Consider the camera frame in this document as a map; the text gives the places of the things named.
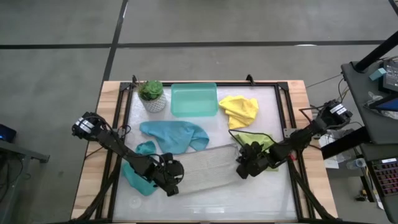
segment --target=small teal box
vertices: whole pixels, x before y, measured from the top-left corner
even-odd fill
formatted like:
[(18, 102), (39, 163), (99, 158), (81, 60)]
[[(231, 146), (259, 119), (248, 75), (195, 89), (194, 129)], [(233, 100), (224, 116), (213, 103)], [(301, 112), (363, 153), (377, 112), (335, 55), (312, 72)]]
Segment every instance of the small teal box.
[(374, 81), (377, 80), (378, 78), (382, 77), (384, 74), (386, 74), (386, 70), (384, 68), (379, 68), (376, 71), (373, 72), (372, 75), (369, 76), (369, 78)]

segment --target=wooden board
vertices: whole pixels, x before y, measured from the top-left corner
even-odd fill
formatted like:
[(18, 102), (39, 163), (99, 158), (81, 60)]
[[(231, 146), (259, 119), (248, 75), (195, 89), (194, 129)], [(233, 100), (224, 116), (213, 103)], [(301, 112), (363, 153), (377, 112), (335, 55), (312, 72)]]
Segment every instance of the wooden board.
[[(310, 106), (308, 102), (307, 92), (305, 89), (304, 81), (302, 80), (279, 80), (280, 82), (288, 82), (290, 98), (292, 100), (292, 106), (294, 110), (294, 116), (297, 128), (304, 128), (308, 125), (308, 121), (305, 116), (299, 111), (300, 108), (308, 108)], [(242, 82), (242, 81), (225, 81), (225, 82)], [(272, 81), (256, 81), (256, 82), (276, 82)], [(113, 122), (114, 111), (116, 107), (116, 101), (119, 93), (120, 82), (104, 82), (101, 96), (97, 107), (97, 113), (104, 117), (108, 123)], [(285, 98), (282, 95), (282, 104), (284, 105), (285, 119), (287, 126), (290, 126), (290, 119), (287, 113), (287, 106)], [(123, 100), (121, 115), (119, 123), (122, 123), (123, 112), (126, 105), (126, 98)], [(311, 112), (307, 112), (307, 115), (311, 118)], [(99, 148), (98, 143), (91, 142), (88, 145), (87, 154)], [(86, 207), (93, 201), (96, 194), (98, 193), (101, 180), (103, 175), (104, 163), (106, 158), (106, 150), (102, 149), (97, 153), (93, 154), (83, 164), (83, 170), (80, 177), (80, 183), (76, 193), (75, 204), (72, 210), (72, 218), (77, 218), (81, 215)], [(319, 202), (326, 208), (326, 210), (337, 217), (337, 211), (333, 195), (331, 193), (329, 179), (326, 173), (325, 165), (323, 163), (322, 153), (313, 147), (308, 147), (303, 153), (305, 168), (307, 171), (308, 181), (310, 184), (311, 191), (314, 193)], [(106, 217), (108, 211), (108, 201), (110, 196), (110, 190), (105, 198), (105, 206), (103, 209), (103, 217)], [(305, 198), (302, 191), (300, 191), (300, 200), (303, 207), (304, 216), (308, 213), (305, 205)]]

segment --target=desk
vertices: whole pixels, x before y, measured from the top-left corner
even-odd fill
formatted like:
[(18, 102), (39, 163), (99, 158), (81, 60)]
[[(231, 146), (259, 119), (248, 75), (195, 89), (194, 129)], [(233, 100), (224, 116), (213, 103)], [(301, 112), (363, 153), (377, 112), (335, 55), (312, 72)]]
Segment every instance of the desk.
[[(378, 81), (371, 81), (369, 78), (370, 74), (379, 68), (379, 63), (373, 63), (363, 73), (355, 71), (353, 64), (355, 62), (344, 64), (341, 69), (365, 127), (322, 147), (322, 153), (323, 157), (327, 159), (360, 145), (363, 156), (368, 162), (368, 167), (371, 167), (370, 161), (398, 157), (398, 139), (396, 137), (398, 120), (381, 116), (364, 107), (364, 104), (369, 100), (369, 91), (383, 97), (388, 95), (378, 90)], [(396, 213), (398, 195), (381, 197), (381, 202), (388, 219), (394, 223), (398, 222), (398, 213)]]
[[(308, 121), (305, 119), (304, 115), (302, 115), (299, 111), (300, 108), (306, 108), (309, 106), (304, 82), (301, 80), (289, 80), (289, 81), (284, 80), (283, 82), (288, 82), (289, 84), (290, 98), (292, 101), (297, 127), (304, 128), (308, 124)], [(113, 122), (116, 101), (119, 92), (119, 85), (120, 82), (104, 82), (104, 85), (101, 90), (101, 95), (99, 97), (97, 113), (101, 115), (103, 118), (105, 118), (109, 123)], [(289, 116), (287, 114), (284, 97), (282, 97), (282, 103), (284, 105), (285, 119), (287, 121), (287, 126), (289, 127), (290, 122), (289, 122)], [(123, 111), (125, 106), (126, 106), (126, 99), (123, 98), (120, 123), (122, 122), (123, 119)], [(89, 154), (90, 152), (95, 151), (99, 147), (100, 146), (98, 143), (91, 142), (88, 145), (86, 153)], [(90, 158), (84, 162), (80, 177), (80, 183), (78, 186), (75, 203), (73, 206), (72, 218), (76, 218), (79, 215), (81, 215), (98, 193), (101, 186), (101, 179), (104, 169), (105, 158), (106, 158), (106, 150), (102, 149), (98, 151), (96, 154), (90, 156)], [(326, 208), (326, 210), (331, 215), (337, 217), (335, 203), (333, 200), (333, 196), (331, 194), (329, 180), (323, 163), (321, 152), (318, 149), (309, 147), (306, 150), (304, 150), (303, 158), (305, 162), (305, 168), (307, 171), (308, 181), (312, 192), (315, 194), (319, 202)], [(108, 211), (110, 193), (111, 189), (108, 191), (107, 196), (105, 197), (105, 204), (103, 207), (104, 217), (106, 216), (106, 211)], [(302, 207), (304, 210), (304, 214), (306, 214), (305, 212), (306, 206), (305, 206), (305, 199), (303, 193), (300, 194), (300, 201), (303, 205)]]
[[(47, 163), (50, 156), (6, 141), (0, 141), (0, 154), (0, 180), (5, 183), (0, 188), (0, 194), (4, 195), (0, 203), (0, 223), (9, 223), (30, 161), (37, 159), (40, 163)], [(9, 182), (6, 181), (7, 175), (11, 178)]]

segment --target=blue cloth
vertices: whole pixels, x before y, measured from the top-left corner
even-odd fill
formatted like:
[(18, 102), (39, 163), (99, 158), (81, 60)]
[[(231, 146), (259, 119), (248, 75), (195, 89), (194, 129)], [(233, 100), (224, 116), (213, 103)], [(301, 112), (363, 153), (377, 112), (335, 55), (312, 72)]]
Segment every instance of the blue cloth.
[(207, 133), (199, 126), (186, 121), (146, 121), (139, 129), (155, 136), (162, 152), (184, 153), (188, 146), (196, 151), (204, 150), (209, 143)]
[[(141, 143), (136, 148), (136, 153), (139, 154), (153, 154), (156, 152), (156, 146), (154, 142), (147, 141)], [(134, 169), (130, 166), (130, 163), (126, 162), (122, 165), (123, 175), (126, 177), (131, 187), (137, 189), (142, 195), (149, 196), (155, 192), (157, 187), (154, 187), (155, 182), (148, 182), (134, 172)]]

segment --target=transparent plastic sheet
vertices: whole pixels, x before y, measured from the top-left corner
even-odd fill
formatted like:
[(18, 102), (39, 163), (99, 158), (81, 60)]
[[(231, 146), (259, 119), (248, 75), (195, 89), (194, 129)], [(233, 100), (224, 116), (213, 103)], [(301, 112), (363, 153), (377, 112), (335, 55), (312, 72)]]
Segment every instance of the transparent plastic sheet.
[[(375, 95), (374, 93), (372, 93), (370, 91), (368, 92), (368, 94), (369, 94), (369, 97), (371, 99), (371, 100), (369, 100), (368, 102), (365, 103), (365, 107), (368, 108), (368, 109), (369, 109), (369, 105), (370, 104), (383, 99), (382, 96)], [(388, 118), (398, 119), (398, 112), (395, 112), (395, 111), (378, 111), (378, 110), (374, 110), (374, 109), (370, 109), (370, 110), (375, 112), (375, 113), (378, 113), (380, 115), (386, 116)]]
[[(157, 120), (189, 121), (201, 126), (210, 137), (207, 149), (234, 144), (228, 134), (228, 117), (223, 110), (220, 109), (213, 117), (176, 118), (170, 112), (170, 88), (165, 87), (164, 92), (167, 105), (159, 113), (148, 113), (139, 101), (137, 93), (134, 92), (129, 117), (132, 131), (126, 137), (128, 147), (135, 149), (138, 144), (152, 140), (157, 146), (157, 153), (161, 154), (162, 151), (155, 138), (142, 134), (139, 130), (139, 124), (142, 122)], [(217, 92), (218, 101), (228, 95), (256, 98), (260, 107), (256, 120), (252, 125), (241, 130), (271, 134), (276, 141), (283, 139), (274, 87), (219, 86)], [(191, 148), (188, 148), (187, 152), (199, 153)], [(175, 155), (176, 158), (181, 157), (178, 159), (188, 160), (183, 158), (185, 156), (188, 157), (188, 154)], [(287, 164), (281, 165), (278, 172), (262, 172), (257, 177), (248, 177), (246, 180), (240, 179), (235, 171), (232, 172), (232, 168), (223, 169), (223, 172), (231, 172), (227, 174), (231, 176), (231, 182), (222, 184), (223, 180), (220, 180), (212, 185), (197, 186), (198, 189), (188, 189), (187, 192), (181, 188), (182, 193), (172, 197), (167, 197), (162, 189), (145, 197), (132, 188), (121, 174), (113, 220), (125, 222), (297, 219)]]
[(200, 152), (175, 155), (184, 166), (184, 178), (178, 184), (179, 194), (221, 187), (240, 181), (236, 175), (239, 151), (235, 144), (214, 147)]

